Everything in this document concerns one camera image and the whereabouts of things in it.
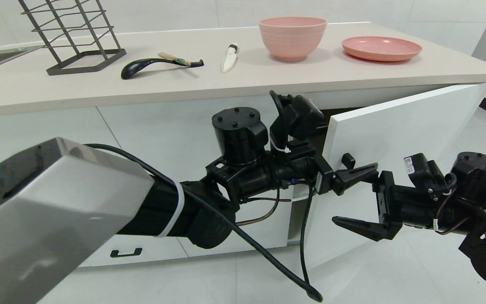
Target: wire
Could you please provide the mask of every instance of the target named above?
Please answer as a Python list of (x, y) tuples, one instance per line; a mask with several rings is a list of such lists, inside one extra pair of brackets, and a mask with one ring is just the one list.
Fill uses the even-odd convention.
[(467, 221), (469, 219), (470, 219), (470, 217), (465, 217), (464, 219), (462, 219), (461, 221), (459, 221), (457, 224), (455, 224), (450, 229), (448, 229), (446, 231), (437, 231), (436, 233), (441, 234), (441, 235), (446, 235), (446, 234), (452, 233), (453, 231), (455, 231), (455, 229), (457, 229), (460, 225), (462, 225), (465, 221)]
[(286, 147), (286, 144), (288, 144), (288, 134), (289, 134), (288, 122), (286, 121), (285, 112), (284, 112), (284, 109), (282, 108), (282, 104), (280, 102), (280, 99), (278, 98), (277, 93), (275, 93), (275, 91), (271, 90), (270, 96), (273, 99), (273, 102), (275, 103), (275, 106), (276, 106), (277, 112), (278, 112), (278, 117), (279, 117), (280, 123), (282, 125), (283, 137), (281, 138), (282, 141), (280, 142), (280, 147), (278, 147), (278, 148), (284, 149)]
[(266, 213), (266, 215), (261, 216), (261, 217), (259, 217), (257, 219), (236, 222), (235, 224), (238, 225), (238, 226), (245, 226), (245, 225), (250, 225), (250, 224), (258, 223), (258, 222), (261, 222), (261, 221), (267, 219), (268, 217), (270, 217), (275, 212), (275, 210), (276, 210), (276, 208), (278, 206), (278, 202), (279, 201), (280, 201), (280, 188), (277, 188), (277, 197), (275, 199), (275, 204), (273, 204), (273, 207), (271, 208), (271, 210), (268, 213)]
[[(121, 156), (128, 158), (129, 160), (138, 163), (143, 169), (154, 175), (155, 177), (158, 177), (168, 185), (172, 185), (175, 187), (174, 181), (172, 179), (168, 178), (166, 175), (160, 173), (160, 171), (157, 171), (155, 168), (151, 167), (147, 163), (143, 162), (140, 158), (137, 158), (133, 154), (130, 154), (129, 152), (126, 152), (125, 150), (122, 150), (120, 148), (112, 147), (106, 144), (86, 144), (85, 146), (89, 146), (91, 148), (95, 149), (100, 149), (100, 150), (106, 150), (110, 152), (114, 152), (116, 154), (120, 154)], [(213, 206), (211, 206), (208, 202), (203, 200), (201, 197), (197, 196), (195, 193), (193, 193), (191, 190), (187, 189), (187, 186), (183, 185), (183, 191), (185, 194), (189, 195), (190, 198), (193, 200), (196, 200), (196, 202), (200, 203), (202, 206), (204, 206), (205, 209), (209, 210), (210, 212), (214, 213), (215, 216), (220, 218), (232, 231), (237, 233), (242, 239), (244, 239), (247, 243), (249, 243), (254, 249), (256, 249), (266, 260), (268, 260), (276, 269), (278, 269), (280, 272), (282, 272), (287, 278), (289, 278), (293, 283), (298, 285), (299, 287), (303, 288), (306, 292), (307, 295), (315, 300), (316, 302), (322, 302), (324, 297), (320, 294), (316, 288), (312, 287), (308, 282), (303, 281), (301, 278), (299, 278), (295, 273), (291, 272), (286, 266), (284, 266), (281, 262), (279, 262), (268, 250), (266, 250), (262, 245), (260, 245), (258, 242), (256, 242), (252, 237), (250, 237), (245, 231), (243, 231), (240, 227), (235, 225), (230, 219), (228, 219), (222, 212), (218, 211), (215, 209)]]
[[(453, 173), (451, 173), (452, 176), (451, 176), (451, 182), (449, 183), (450, 185), (448, 185), (448, 188), (449, 187), (454, 187), (456, 182), (457, 182), (457, 176)], [(446, 203), (449, 201), (449, 198), (451, 198), (453, 196), (453, 193), (455, 192), (455, 190), (457, 190), (456, 188), (451, 188), (451, 193), (443, 200), (443, 202), (440, 204), (440, 207), (438, 208), (438, 210), (436, 211), (436, 215), (434, 216), (434, 220), (438, 220), (438, 216), (440, 215), (440, 213), (442, 212), (442, 209), (444, 208), (444, 206), (446, 205)], [(449, 234), (453, 231), (455, 231), (455, 229), (457, 229), (460, 225), (462, 225), (465, 221), (469, 220), (470, 217), (466, 217), (462, 220), (460, 220), (457, 224), (453, 225), (453, 227), (451, 227), (450, 229), (446, 230), (446, 231), (438, 231), (438, 230), (435, 230), (436, 233), (440, 234), (440, 235), (446, 235), (446, 234)]]
[[(273, 102), (275, 103), (275, 106), (276, 106), (276, 109), (277, 109), (277, 112), (278, 112), (278, 117), (279, 117), (280, 122), (282, 124), (282, 129), (283, 129), (283, 133), (284, 133), (283, 137), (282, 137), (282, 140), (283, 140), (282, 143), (284, 144), (284, 146), (281, 145), (280, 148), (284, 148), (288, 144), (288, 136), (289, 136), (289, 126), (288, 126), (288, 121), (286, 120), (286, 113), (284, 111), (284, 108), (282, 107), (282, 104), (280, 102), (280, 99), (278, 98), (278, 95), (273, 90), (270, 91), (270, 96), (273, 99)], [(307, 183), (307, 185), (309, 187), (309, 194), (308, 194), (308, 198), (307, 198), (307, 206), (305, 207), (305, 211), (303, 213), (303, 222), (301, 223), (301, 239), (299, 241), (299, 258), (301, 260), (301, 271), (303, 272), (303, 278), (305, 279), (305, 283), (310, 285), (311, 282), (309, 280), (309, 275), (307, 273), (307, 264), (305, 263), (305, 228), (307, 227), (307, 220), (308, 220), (308, 217), (309, 217), (309, 213), (311, 211), (311, 203), (312, 203), (312, 197), (313, 197), (314, 189), (313, 189), (311, 180), (308, 177), (306, 177), (305, 175), (303, 175), (302, 173), (300, 173), (299, 171), (297, 171), (294, 164), (292, 163), (292, 160), (290, 160), (290, 158), (288, 156), (286, 156), (286, 161), (289, 164), (289, 167), (291, 167), (291, 169), (295, 173), (297, 173), (297, 174), (299, 174), (303, 177), (303, 179), (305, 180), (305, 182)]]
[[(254, 201), (276, 201), (276, 198), (247, 198), (243, 200), (243, 203), (254, 202)], [(279, 202), (291, 203), (292, 200), (289, 198), (280, 198)]]

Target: pink bowl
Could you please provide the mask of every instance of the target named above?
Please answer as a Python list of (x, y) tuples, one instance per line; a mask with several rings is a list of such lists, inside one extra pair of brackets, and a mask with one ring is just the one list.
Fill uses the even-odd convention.
[(312, 17), (278, 17), (260, 21), (266, 48), (279, 60), (299, 61), (318, 47), (327, 21)]
[(417, 43), (391, 37), (352, 37), (343, 41), (343, 48), (352, 56), (373, 61), (403, 61), (419, 54)]

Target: silver metal arm segment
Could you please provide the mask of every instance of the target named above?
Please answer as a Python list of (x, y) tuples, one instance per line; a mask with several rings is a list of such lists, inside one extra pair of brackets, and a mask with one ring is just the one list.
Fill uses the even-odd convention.
[(153, 184), (139, 164), (59, 137), (0, 163), (0, 304), (38, 302), (135, 217)]

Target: pink plate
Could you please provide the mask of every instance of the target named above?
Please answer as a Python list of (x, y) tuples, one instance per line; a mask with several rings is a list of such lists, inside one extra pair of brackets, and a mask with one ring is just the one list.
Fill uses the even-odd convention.
[(348, 38), (343, 41), (343, 48), (351, 56), (387, 62), (408, 60), (423, 49), (407, 40), (376, 36)]

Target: open cabinet door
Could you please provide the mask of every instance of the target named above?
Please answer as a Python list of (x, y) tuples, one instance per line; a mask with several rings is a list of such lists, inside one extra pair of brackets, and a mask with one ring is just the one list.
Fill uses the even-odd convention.
[[(486, 83), (452, 85), (331, 117), (323, 156), (334, 170), (349, 152), (355, 167), (378, 162), (395, 183), (413, 186), (403, 159), (422, 152), (440, 156), (466, 125), (486, 94)], [(445, 173), (450, 168), (441, 168)], [(333, 216), (378, 222), (376, 196), (368, 183), (316, 196), (305, 232), (305, 259), (311, 269), (371, 240), (332, 223)]]

